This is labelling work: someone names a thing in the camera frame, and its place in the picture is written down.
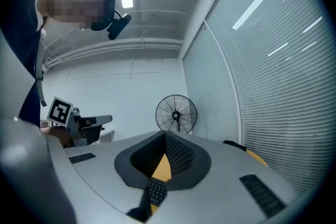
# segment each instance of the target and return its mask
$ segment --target metal frame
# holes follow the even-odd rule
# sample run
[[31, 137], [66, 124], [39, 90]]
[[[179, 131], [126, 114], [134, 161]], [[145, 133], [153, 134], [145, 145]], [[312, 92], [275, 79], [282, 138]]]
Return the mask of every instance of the metal frame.
[[233, 75], [232, 75], [232, 72], [231, 72], [231, 68], [230, 68], [230, 65], [226, 59], [226, 56], [225, 56], [225, 53], [222, 49], [222, 47], [220, 46], [219, 42], [218, 42], [218, 39], [216, 38], [214, 32], [211, 30], [209, 24], [207, 23], [206, 20], [204, 20], [204, 24], [206, 26], [206, 28], [209, 30], [210, 34], [212, 35], [212, 38], [215, 40], [215, 43], [217, 45], [217, 48], [220, 52], [220, 55], [222, 55], [222, 58], [223, 58], [223, 61], [225, 63], [225, 67], [226, 67], [226, 70], [227, 70], [227, 73], [229, 74], [229, 77], [230, 77], [230, 82], [231, 82], [231, 86], [232, 86], [232, 90], [233, 90], [233, 94], [234, 94], [234, 97], [235, 97], [235, 103], [236, 103], [236, 109], [237, 109], [237, 118], [238, 118], [238, 143], [240, 145], [243, 144], [243, 136], [242, 136], [242, 117], [241, 117], [241, 114], [240, 114], [240, 104], [239, 104], [239, 98], [238, 98], [238, 92], [237, 92], [237, 88], [236, 88], [236, 83], [235, 83], [235, 80], [233, 78]]

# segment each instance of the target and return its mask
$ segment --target hand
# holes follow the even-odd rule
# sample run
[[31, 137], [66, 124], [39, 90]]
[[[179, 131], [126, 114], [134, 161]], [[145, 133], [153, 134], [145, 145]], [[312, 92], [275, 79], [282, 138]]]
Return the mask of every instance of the hand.
[[70, 139], [70, 135], [63, 126], [41, 128], [41, 132], [43, 134], [57, 137], [60, 140], [62, 146], [68, 144]]

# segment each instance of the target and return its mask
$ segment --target desk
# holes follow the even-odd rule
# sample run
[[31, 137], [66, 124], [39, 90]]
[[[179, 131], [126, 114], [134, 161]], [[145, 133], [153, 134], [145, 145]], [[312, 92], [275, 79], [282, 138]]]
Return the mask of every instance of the desk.
[[[267, 163], [261, 158], [259, 157], [257, 154], [253, 153], [252, 151], [249, 151], [249, 150], [246, 150], [246, 153], [248, 155], [250, 155], [251, 157], [253, 157], [254, 159], [256, 159], [257, 161], [261, 162], [262, 164], [267, 165]], [[171, 171], [170, 171], [170, 164], [169, 164], [169, 161], [168, 161], [168, 158], [167, 156], [164, 154], [159, 165], [157, 166], [154, 174], [153, 174], [153, 177], [156, 178], [156, 179], [159, 179], [161, 181], [164, 181], [164, 182], [167, 182], [169, 179], [172, 178], [172, 174], [171, 174]], [[151, 204], [151, 210], [152, 210], [152, 214], [154, 214], [157, 210], [158, 210], [158, 207]]]

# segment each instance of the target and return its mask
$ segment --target standing fan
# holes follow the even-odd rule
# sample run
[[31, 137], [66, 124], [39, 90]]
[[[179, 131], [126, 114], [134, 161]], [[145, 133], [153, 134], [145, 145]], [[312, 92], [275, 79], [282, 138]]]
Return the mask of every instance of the standing fan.
[[161, 130], [189, 133], [196, 124], [197, 111], [189, 98], [174, 94], [159, 103], [155, 119]]

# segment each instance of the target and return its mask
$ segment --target black mesh vent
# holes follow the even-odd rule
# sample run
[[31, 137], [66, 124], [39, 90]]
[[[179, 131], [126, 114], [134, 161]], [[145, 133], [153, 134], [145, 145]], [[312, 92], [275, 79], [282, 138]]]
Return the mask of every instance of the black mesh vent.
[[79, 163], [79, 162], [86, 161], [87, 159], [92, 159], [94, 157], [95, 157], [95, 154], [86, 153], [86, 154], [82, 154], [82, 155], [69, 157], [69, 160], [71, 161], [71, 163]]
[[132, 165], [145, 176], [152, 177], [165, 152], [164, 134], [131, 155]]
[[172, 176], [186, 171], [193, 164], [195, 158], [189, 147], [169, 135], [166, 135], [166, 155]]
[[256, 175], [243, 176], [240, 181], [268, 218], [285, 208], [282, 201]]

